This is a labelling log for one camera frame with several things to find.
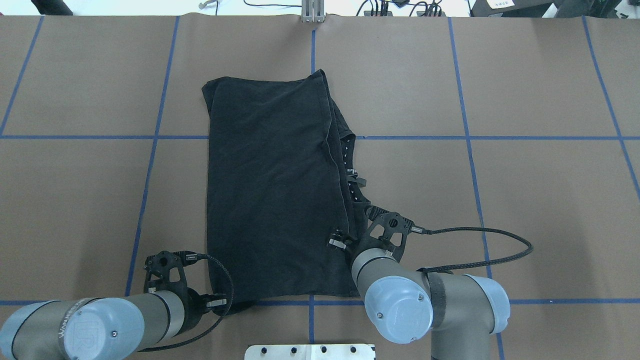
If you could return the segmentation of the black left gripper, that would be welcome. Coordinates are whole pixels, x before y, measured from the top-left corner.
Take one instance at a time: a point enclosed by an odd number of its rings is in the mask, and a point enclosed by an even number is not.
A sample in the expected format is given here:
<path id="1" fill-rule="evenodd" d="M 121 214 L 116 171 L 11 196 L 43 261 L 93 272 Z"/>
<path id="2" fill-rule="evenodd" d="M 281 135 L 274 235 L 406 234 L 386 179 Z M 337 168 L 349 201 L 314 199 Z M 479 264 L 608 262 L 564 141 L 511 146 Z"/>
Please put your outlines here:
<path id="1" fill-rule="evenodd" d="M 205 296 L 205 300 L 194 289 L 187 288 L 186 305 L 184 306 L 184 319 L 182 330 L 189 331 L 195 328 L 205 313 L 221 315 L 228 308 L 229 299 L 226 296 Z"/>

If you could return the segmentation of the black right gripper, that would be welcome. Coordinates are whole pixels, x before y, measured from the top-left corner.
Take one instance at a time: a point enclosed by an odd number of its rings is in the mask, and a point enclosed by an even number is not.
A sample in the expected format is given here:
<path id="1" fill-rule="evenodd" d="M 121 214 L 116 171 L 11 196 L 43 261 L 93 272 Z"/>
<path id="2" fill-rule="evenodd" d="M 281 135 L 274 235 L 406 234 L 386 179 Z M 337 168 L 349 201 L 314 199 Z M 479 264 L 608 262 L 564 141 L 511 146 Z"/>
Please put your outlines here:
<path id="1" fill-rule="evenodd" d="M 392 241 L 395 234 L 395 219 L 376 219 L 359 237 L 334 228 L 327 236 L 327 246 L 345 251 L 346 261 L 354 261 L 357 256 L 370 249 L 381 249 L 384 255 L 391 255 L 396 259 L 396 245 Z"/>

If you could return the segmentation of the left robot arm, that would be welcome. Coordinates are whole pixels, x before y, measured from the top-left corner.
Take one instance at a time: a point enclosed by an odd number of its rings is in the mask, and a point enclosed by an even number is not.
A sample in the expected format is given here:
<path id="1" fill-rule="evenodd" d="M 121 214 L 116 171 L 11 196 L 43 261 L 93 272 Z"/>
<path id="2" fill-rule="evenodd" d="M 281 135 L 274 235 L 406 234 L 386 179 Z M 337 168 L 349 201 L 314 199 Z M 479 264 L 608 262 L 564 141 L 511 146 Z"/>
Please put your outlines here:
<path id="1" fill-rule="evenodd" d="M 232 298 L 188 289 L 186 301 L 162 290 L 30 303 L 3 323 L 1 353 L 9 360 L 123 360 L 192 330 Z"/>

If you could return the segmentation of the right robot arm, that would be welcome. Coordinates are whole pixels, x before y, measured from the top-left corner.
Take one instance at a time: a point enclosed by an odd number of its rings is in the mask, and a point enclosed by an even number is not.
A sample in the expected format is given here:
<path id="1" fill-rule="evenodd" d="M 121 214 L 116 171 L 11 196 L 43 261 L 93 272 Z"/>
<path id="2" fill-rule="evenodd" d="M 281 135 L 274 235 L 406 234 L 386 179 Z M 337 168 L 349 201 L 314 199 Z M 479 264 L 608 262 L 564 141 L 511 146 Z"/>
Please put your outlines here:
<path id="1" fill-rule="evenodd" d="M 410 233 L 436 235 L 452 231 L 503 234 L 486 227 L 432 230 L 399 219 L 396 213 L 381 215 L 370 228 L 381 226 L 382 235 L 367 231 L 356 239 L 341 230 L 327 238 L 329 246 L 345 253 L 350 276 L 365 306 L 366 315 L 380 335 L 396 344 L 410 344 L 431 334 L 432 360 L 487 360 L 490 338 L 502 333 L 511 316 L 505 289 L 486 276 L 456 275 L 454 270 L 493 265 L 492 260 L 421 268 L 400 264 L 391 237 Z"/>

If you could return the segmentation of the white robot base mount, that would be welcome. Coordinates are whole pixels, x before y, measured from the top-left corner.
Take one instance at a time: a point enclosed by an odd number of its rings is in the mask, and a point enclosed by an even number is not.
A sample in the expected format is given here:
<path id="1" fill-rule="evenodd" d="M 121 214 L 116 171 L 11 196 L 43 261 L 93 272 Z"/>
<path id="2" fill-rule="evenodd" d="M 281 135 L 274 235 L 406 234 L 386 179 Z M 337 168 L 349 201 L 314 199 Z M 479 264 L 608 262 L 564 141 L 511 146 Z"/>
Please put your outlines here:
<path id="1" fill-rule="evenodd" d="M 245 360 L 376 360 L 374 344 L 258 344 L 249 346 Z"/>

